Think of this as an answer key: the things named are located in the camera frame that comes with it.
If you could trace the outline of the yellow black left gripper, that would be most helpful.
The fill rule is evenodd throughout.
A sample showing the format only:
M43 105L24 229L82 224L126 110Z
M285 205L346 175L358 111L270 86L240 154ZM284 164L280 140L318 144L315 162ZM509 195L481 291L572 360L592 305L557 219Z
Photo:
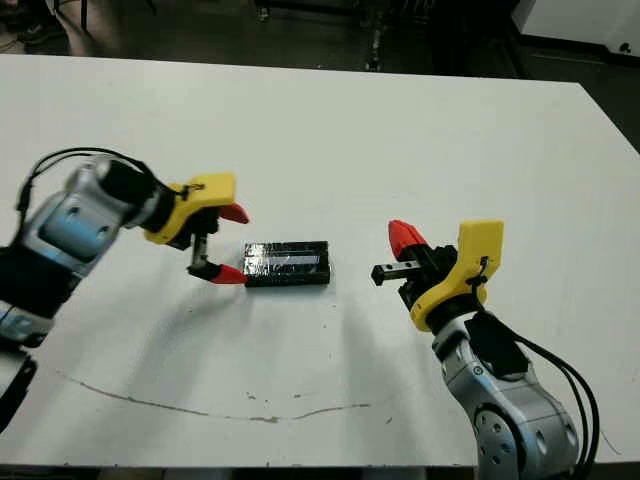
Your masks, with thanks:
M235 203L232 173L198 175L184 184L153 183L151 210L143 220L144 237L157 245L192 250L187 272L218 285L244 285L247 276L235 267L208 259L207 239L218 221L248 224L245 209Z

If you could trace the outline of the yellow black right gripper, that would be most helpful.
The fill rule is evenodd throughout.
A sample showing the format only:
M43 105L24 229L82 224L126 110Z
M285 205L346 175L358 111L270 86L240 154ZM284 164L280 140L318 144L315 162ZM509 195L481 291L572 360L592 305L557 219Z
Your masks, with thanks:
M483 307L485 284L501 264L504 223L465 221L456 245L431 246L418 229L402 220L388 222L395 258L371 271L375 285L401 280L398 293L415 327L437 333L454 318Z

